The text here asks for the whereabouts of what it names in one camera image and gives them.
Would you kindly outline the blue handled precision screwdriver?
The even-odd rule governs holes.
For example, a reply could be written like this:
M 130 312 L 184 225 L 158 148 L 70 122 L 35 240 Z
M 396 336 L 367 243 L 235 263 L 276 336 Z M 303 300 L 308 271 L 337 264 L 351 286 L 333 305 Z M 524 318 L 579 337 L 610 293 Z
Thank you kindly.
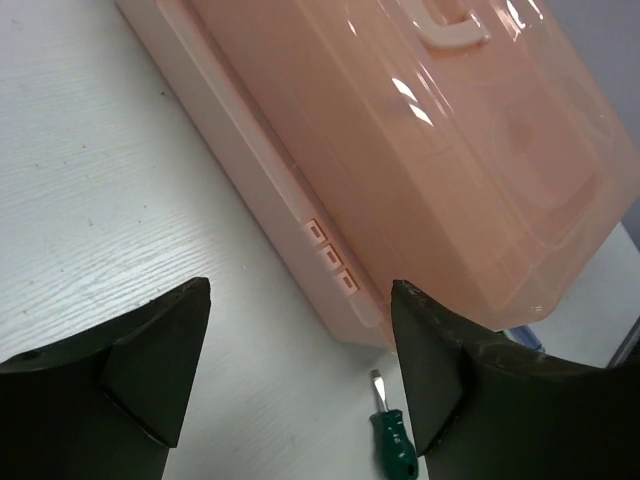
M 514 327 L 503 330 L 502 334 L 509 340 L 518 343 L 536 352 L 545 352 L 545 348 L 539 338 L 528 326 Z

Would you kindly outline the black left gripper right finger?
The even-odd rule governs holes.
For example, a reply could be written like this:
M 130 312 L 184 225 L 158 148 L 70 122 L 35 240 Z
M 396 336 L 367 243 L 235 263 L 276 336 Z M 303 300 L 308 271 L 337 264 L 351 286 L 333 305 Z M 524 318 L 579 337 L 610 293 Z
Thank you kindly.
M 433 479 L 635 479 L 639 365 L 521 346 L 413 284 L 391 319 L 414 444 Z

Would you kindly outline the green stubby flathead screwdriver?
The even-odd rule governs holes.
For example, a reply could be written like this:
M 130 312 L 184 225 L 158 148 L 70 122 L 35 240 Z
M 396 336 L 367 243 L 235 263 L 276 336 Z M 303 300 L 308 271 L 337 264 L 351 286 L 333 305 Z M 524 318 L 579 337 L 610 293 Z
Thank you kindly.
M 381 473 L 389 480 L 418 478 L 416 450 L 410 441 L 403 412 L 390 409 L 384 379 L 378 370 L 370 372 L 377 411 L 370 416 L 373 428 L 375 458 Z

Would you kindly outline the pink plastic toolbox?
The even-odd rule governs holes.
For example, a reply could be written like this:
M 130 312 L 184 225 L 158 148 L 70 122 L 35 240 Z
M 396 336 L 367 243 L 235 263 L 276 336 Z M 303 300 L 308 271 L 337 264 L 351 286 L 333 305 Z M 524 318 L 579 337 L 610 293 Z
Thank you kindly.
M 407 280 L 492 330 L 547 317 L 639 154 L 542 1 L 123 1 L 339 340 L 396 345 Z

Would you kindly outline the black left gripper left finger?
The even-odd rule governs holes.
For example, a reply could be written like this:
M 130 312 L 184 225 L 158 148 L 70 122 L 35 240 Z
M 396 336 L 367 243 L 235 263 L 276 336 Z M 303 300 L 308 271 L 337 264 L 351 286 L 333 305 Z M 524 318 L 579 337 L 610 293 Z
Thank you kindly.
M 2 478 L 161 478 L 179 441 L 210 308 L 210 283 L 195 277 L 2 362 Z

